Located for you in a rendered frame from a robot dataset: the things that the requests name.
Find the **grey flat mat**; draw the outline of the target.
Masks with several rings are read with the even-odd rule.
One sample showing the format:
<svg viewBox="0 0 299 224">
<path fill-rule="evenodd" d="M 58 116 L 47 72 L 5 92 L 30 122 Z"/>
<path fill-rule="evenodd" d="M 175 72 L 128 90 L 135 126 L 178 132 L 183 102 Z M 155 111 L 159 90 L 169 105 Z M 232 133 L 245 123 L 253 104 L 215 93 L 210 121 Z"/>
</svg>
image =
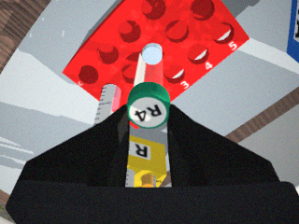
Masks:
<svg viewBox="0 0 299 224">
<path fill-rule="evenodd" d="M 0 74 L 0 190 L 25 163 L 91 128 L 99 101 L 62 72 L 121 0 L 51 0 Z M 299 87 L 292 0 L 221 0 L 249 40 L 170 104 L 225 136 Z"/>
</svg>

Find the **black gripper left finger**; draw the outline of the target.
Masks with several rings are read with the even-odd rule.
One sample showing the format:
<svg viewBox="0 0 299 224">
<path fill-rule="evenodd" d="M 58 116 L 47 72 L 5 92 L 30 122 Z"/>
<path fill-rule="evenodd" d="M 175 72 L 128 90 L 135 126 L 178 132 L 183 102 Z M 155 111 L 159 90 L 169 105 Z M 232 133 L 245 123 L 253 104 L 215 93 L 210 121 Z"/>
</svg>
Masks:
<svg viewBox="0 0 299 224">
<path fill-rule="evenodd" d="M 128 107 L 122 105 L 100 123 L 27 161 L 16 183 L 36 180 L 125 187 L 129 137 Z"/>
</svg>

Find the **red tube rack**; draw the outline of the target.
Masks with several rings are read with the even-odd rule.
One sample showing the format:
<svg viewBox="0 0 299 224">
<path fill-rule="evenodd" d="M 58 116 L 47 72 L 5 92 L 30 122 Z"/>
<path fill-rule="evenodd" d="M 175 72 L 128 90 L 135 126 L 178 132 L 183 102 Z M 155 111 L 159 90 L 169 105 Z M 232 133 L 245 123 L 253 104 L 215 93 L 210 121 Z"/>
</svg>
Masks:
<svg viewBox="0 0 299 224">
<path fill-rule="evenodd" d="M 249 40 L 221 0 L 142 1 L 121 0 L 63 71 L 98 101 L 103 87 L 114 84 L 121 89 L 120 107 L 127 103 L 139 53 L 147 44 L 163 48 L 163 83 L 172 102 Z"/>
</svg>

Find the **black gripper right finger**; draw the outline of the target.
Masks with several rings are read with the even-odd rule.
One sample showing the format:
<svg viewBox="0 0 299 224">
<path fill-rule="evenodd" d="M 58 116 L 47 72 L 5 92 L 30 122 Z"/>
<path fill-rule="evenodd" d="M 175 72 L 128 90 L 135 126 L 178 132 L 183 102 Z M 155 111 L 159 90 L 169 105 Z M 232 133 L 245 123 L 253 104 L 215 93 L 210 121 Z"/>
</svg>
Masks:
<svg viewBox="0 0 299 224">
<path fill-rule="evenodd" d="M 199 124 L 173 104 L 167 144 L 172 187 L 280 182 L 271 161 Z"/>
</svg>

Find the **blue tube rack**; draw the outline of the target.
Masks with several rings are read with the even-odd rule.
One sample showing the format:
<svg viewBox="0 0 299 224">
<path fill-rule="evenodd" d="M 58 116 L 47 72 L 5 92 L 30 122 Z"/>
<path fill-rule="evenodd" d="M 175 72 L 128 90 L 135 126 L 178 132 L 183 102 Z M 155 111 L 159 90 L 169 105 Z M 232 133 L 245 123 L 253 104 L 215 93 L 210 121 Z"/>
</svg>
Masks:
<svg viewBox="0 0 299 224">
<path fill-rule="evenodd" d="M 292 0 L 287 54 L 299 63 L 299 0 Z"/>
</svg>

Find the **yellow rack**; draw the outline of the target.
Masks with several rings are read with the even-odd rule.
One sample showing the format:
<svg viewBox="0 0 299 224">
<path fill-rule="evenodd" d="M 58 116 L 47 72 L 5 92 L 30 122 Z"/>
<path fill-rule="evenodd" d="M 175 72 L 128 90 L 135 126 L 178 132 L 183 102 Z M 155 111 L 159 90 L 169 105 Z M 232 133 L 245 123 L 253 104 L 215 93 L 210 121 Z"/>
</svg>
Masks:
<svg viewBox="0 0 299 224">
<path fill-rule="evenodd" d="M 159 187 L 167 176 L 164 145 L 130 135 L 127 169 L 135 172 L 135 187 L 141 187 L 145 174 L 154 175 Z"/>
</svg>

